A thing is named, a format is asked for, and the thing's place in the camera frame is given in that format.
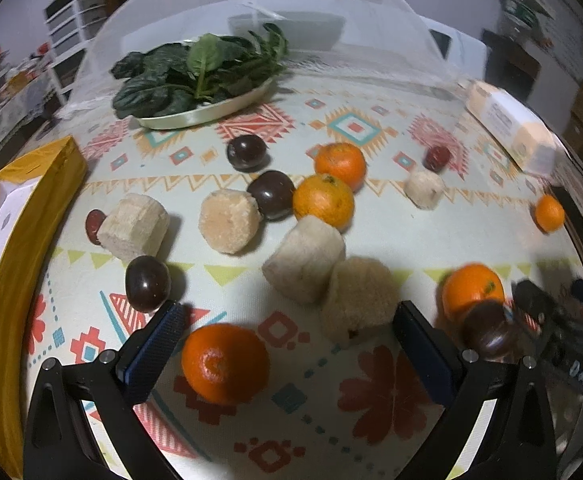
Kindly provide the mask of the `dark plum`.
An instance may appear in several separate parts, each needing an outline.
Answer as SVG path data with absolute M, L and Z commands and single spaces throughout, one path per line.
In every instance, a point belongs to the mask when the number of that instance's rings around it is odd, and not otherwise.
M 243 134 L 226 144 L 226 158 L 238 171 L 261 167 L 268 157 L 268 148 L 260 136 Z
M 459 326 L 459 339 L 482 359 L 497 360 L 510 354 L 517 342 L 517 330 L 505 313 L 504 304 L 494 299 L 474 305 Z
M 267 220 L 280 220 L 292 212 L 295 191 L 290 177 L 278 170 L 264 171 L 247 188 Z
M 124 286 L 134 310 L 153 312 L 168 299 L 171 292 L 168 266 L 154 256 L 136 257 L 127 266 Z

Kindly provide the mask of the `beige cake chunk front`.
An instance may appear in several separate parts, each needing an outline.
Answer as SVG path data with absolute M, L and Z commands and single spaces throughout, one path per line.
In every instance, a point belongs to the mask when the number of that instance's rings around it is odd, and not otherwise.
M 397 284 L 384 263 L 347 258 L 331 272 L 321 309 L 323 334 L 340 348 L 358 344 L 391 323 L 398 303 Z

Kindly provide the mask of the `small beige cake chunk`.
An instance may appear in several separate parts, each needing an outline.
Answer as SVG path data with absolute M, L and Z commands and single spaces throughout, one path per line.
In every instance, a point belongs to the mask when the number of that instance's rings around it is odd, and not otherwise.
M 406 197 L 423 210 L 434 210 L 444 191 L 445 184 L 439 174 L 426 169 L 414 171 L 404 185 Z

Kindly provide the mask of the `beige round cake chunk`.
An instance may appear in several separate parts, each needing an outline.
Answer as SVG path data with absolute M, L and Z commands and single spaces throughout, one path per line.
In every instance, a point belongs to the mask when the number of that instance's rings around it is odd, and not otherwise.
M 213 250 L 235 255 L 256 236 L 260 222 L 257 201 L 249 193 L 218 190 L 203 200 L 198 229 Z

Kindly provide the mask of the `small orange mandarin far right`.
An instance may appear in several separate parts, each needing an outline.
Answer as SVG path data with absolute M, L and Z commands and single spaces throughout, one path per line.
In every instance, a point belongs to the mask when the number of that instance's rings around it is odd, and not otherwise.
M 544 194 L 534 206 L 533 218 L 544 233 L 552 233 L 565 223 L 565 211 L 552 195 Z

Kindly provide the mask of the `tissue paper pack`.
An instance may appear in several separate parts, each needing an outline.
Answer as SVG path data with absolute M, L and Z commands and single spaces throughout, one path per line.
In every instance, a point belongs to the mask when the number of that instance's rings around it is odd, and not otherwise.
M 475 80 L 466 108 L 525 174 L 549 177 L 555 168 L 554 133 L 526 105 L 503 89 Z

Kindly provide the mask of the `red date right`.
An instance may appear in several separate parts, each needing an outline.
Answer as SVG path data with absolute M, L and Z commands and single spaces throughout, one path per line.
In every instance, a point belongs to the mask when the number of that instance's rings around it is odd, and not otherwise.
M 451 151 L 446 146 L 432 146 L 425 154 L 423 166 L 435 174 L 440 174 L 448 166 L 450 159 Z

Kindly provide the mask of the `red date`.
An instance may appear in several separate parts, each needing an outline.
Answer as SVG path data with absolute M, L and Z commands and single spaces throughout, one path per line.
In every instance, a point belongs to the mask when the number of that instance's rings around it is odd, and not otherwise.
M 425 154 L 423 166 L 435 174 L 440 174 L 448 166 L 450 159 L 451 151 L 446 146 L 432 146 Z
M 98 239 L 98 231 L 106 219 L 106 214 L 104 211 L 99 209 L 92 209 L 86 215 L 86 221 L 84 221 L 84 229 L 86 229 L 86 236 L 88 240 L 96 246 L 100 246 L 101 242 Z

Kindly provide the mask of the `yellow taped foam box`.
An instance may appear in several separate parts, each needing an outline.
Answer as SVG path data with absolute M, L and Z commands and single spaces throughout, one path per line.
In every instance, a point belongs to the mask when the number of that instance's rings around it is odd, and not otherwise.
M 34 290 L 60 220 L 81 188 L 86 159 L 72 136 L 0 170 L 0 466 L 22 475 L 22 350 Z

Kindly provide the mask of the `red date left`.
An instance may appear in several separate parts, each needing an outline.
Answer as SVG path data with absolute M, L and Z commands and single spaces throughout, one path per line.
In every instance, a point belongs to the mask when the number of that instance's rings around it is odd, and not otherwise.
M 96 246 L 100 246 L 101 242 L 98 239 L 98 231 L 106 219 L 106 214 L 104 211 L 99 209 L 92 209 L 86 215 L 86 221 L 84 221 L 84 229 L 86 229 L 86 236 L 88 240 Z

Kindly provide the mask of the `plate of green spinach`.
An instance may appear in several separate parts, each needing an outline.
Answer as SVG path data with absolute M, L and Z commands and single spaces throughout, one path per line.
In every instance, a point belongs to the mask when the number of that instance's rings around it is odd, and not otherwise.
M 214 122 L 267 94 L 287 54 L 288 40 L 274 23 L 246 37 L 205 34 L 133 51 L 110 70 L 122 82 L 112 107 L 118 118 L 150 129 Z

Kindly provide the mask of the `white plastic drawer tower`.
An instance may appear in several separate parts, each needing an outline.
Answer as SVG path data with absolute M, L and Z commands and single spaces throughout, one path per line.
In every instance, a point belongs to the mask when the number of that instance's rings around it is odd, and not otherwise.
M 106 20 L 105 0 L 71 0 L 46 20 L 52 58 L 48 72 L 63 104 L 71 94 L 86 49 Z

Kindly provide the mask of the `white mesh food cover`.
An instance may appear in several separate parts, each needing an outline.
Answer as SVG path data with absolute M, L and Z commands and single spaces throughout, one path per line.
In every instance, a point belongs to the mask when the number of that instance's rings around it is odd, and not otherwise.
M 302 73 L 444 89 L 485 73 L 485 55 L 471 53 L 457 32 L 443 54 L 433 21 L 405 0 L 128 0 L 86 49 L 63 115 L 108 105 L 120 86 L 109 70 L 129 52 L 206 32 L 252 39 L 268 23 L 282 30 L 290 63 Z

